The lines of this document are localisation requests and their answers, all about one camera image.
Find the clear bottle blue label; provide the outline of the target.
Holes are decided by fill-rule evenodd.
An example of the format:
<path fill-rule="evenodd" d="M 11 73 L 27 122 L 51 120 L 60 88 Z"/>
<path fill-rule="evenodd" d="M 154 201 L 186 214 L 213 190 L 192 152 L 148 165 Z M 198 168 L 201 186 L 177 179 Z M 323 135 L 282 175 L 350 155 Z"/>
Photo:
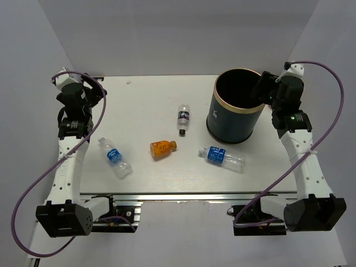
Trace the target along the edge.
<path fill-rule="evenodd" d="M 224 169 L 242 173 L 245 165 L 245 157 L 220 147 L 208 146 L 199 150 L 198 155 L 208 162 Z"/>
<path fill-rule="evenodd" d="M 132 173 L 132 166 L 126 162 L 122 153 L 119 152 L 116 145 L 112 141 L 101 137 L 98 139 L 98 145 L 102 155 L 105 157 L 115 175 L 119 179 L 124 179 Z"/>

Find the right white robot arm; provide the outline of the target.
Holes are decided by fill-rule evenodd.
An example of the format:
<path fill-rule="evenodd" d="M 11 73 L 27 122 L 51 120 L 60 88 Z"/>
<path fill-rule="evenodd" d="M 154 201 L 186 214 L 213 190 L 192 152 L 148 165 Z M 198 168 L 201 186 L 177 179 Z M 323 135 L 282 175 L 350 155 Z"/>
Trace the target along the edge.
<path fill-rule="evenodd" d="M 299 77 L 279 78 L 265 71 L 251 93 L 272 108 L 272 124 L 287 151 L 297 189 L 295 202 L 275 195 L 263 196 L 252 206 L 251 214 L 259 222 L 270 216 L 283 220 L 290 231 L 329 231 L 347 205 L 343 198 L 335 197 L 327 184 L 312 148 L 312 125 L 300 109 L 303 89 Z"/>

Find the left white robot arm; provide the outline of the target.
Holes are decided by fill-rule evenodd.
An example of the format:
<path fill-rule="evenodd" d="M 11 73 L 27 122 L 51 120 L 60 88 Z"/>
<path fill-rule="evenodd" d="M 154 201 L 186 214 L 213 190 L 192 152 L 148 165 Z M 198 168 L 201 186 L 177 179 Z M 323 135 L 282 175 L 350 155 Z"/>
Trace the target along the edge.
<path fill-rule="evenodd" d="M 92 108 L 106 95 L 88 75 L 75 78 L 63 69 L 52 80 L 59 89 L 56 99 L 63 108 L 58 113 L 59 164 L 45 204 L 36 208 L 36 218 L 52 238 L 87 236 L 99 218 L 111 222 L 117 217 L 113 198 L 80 198 L 83 162 L 94 128 Z"/>

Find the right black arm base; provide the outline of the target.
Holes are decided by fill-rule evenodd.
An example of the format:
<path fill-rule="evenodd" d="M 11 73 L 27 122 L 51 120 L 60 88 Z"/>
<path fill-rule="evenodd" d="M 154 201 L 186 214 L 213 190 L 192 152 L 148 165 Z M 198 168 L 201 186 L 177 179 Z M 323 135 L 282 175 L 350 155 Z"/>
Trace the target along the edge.
<path fill-rule="evenodd" d="M 272 219 L 273 216 L 261 212 L 259 204 L 249 207 L 247 211 L 242 214 L 237 225 L 251 224 Z M 275 220 L 264 223 L 258 226 L 250 226 L 247 228 L 233 227 L 235 236 L 284 236 L 286 235 L 286 228 L 282 220 Z"/>

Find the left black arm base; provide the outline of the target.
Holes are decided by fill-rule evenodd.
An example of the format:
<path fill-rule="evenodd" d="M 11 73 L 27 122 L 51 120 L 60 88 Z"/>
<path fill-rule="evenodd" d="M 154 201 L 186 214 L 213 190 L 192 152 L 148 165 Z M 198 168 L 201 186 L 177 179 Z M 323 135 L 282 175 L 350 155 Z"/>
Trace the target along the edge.
<path fill-rule="evenodd" d="M 87 196 L 81 201 L 87 207 L 94 205 L 93 199 L 105 197 L 109 209 L 93 222 L 92 233 L 134 233 L 140 222 L 141 202 L 119 200 L 114 195 Z"/>

